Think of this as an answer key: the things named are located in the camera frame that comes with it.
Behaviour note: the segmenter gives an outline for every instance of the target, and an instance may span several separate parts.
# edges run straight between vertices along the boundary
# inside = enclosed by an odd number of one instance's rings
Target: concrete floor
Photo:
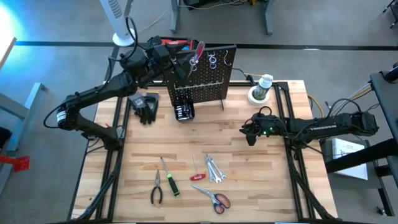
[[[119,0],[125,7],[127,0]],[[273,13],[274,35],[264,35],[260,6],[223,6],[211,10],[181,9],[180,30],[174,36],[211,43],[386,45],[396,46],[398,27],[389,29],[391,12],[381,14],[389,0],[293,1],[278,0]],[[5,0],[15,19],[19,40],[110,42],[113,30],[99,1]],[[135,0],[131,15],[141,30],[169,8],[168,1]],[[140,33],[146,40],[169,32],[170,10],[150,29]],[[30,156],[30,169],[13,173],[0,196],[2,223],[49,223],[66,220],[83,159],[86,141],[79,133],[46,129],[44,116],[68,94],[99,85],[105,76],[112,47],[17,46],[0,70],[0,91],[23,103],[33,83],[48,90],[21,141],[21,156]],[[307,91],[326,111],[324,101],[348,97],[369,80],[372,72],[388,70],[397,62],[396,51],[342,50],[249,50],[238,49],[234,67],[250,73],[270,73],[278,80],[305,80]],[[120,72],[116,67],[114,73]],[[233,79],[240,80],[239,72]],[[374,94],[358,100],[363,108],[376,103]],[[82,110],[93,119],[96,106]],[[372,144],[391,137],[378,108],[373,110],[380,131]],[[319,112],[314,108],[314,116]],[[0,125],[12,129],[16,120],[0,111]],[[50,124],[55,124],[51,116]],[[355,140],[352,136],[345,139]],[[385,178],[389,196],[398,212],[395,183]],[[397,223],[396,217],[380,217],[376,190],[333,189],[339,217],[348,221]]]

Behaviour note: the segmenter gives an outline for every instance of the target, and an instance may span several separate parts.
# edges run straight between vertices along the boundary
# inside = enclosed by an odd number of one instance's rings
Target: glove
[[[136,111],[134,114],[140,117],[140,123],[151,124],[155,121],[159,94],[148,93],[147,96],[142,96],[136,93],[129,96],[129,99],[132,101],[132,108]]]

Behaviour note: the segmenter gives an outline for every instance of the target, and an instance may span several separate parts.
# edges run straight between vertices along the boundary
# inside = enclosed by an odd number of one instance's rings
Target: pegboard
[[[194,50],[187,50],[177,54],[176,59],[182,59]],[[177,98],[184,96],[192,99],[193,103],[201,103],[213,100],[224,100],[228,92],[229,79],[231,78],[234,63],[236,45],[226,47],[207,48],[203,51],[197,70],[193,71],[188,78],[188,85],[183,85],[175,76],[174,71],[165,73],[165,83],[169,91],[172,105]],[[190,64],[183,65],[186,74],[190,72]]]

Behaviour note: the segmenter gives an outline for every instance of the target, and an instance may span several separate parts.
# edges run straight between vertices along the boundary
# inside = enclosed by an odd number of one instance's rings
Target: white paper
[[[341,156],[345,156],[349,153],[358,152],[365,147],[360,144],[355,144],[349,141],[334,138],[332,140],[333,145],[333,158],[337,159]],[[368,180],[368,170],[366,164],[361,164],[356,167],[351,167],[345,170],[336,171],[336,174],[347,175],[350,177],[356,177],[363,180]]]

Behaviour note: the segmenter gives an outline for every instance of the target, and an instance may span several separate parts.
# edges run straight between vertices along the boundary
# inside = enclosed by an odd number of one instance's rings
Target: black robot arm
[[[296,148],[306,148],[314,140],[341,134],[372,136],[378,131],[376,119],[369,112],[358,111],[352,114],[341,113],[336,116],[315,119],[281,120],[274,115],[255,113],[247,120],[240,131],[246,135],[250,146],[256,143],[256,137],[283,136],[289,145]]]
[[[67,96],[57,110],[58,127],[67,131],[83,131],[88,136],[99,137],[103,140],[105,149],[119,149],[121,141],[116,129],[102,127],[82,117],[80,110],[115,96],[133,95],[138,88],[147,88],[150,82],[170,69],[174,70],[179,79],[186,80],[187,74],[182,70],[182,65],[187,63],[192,55],[187,55],[181,60],[173,59],[189,40],[178,45],[162,45],[160,37],[154,37],[150,42],[145,52],[136,49],[125,55],[122,54],[119,63],[123,71],[104,85]]]

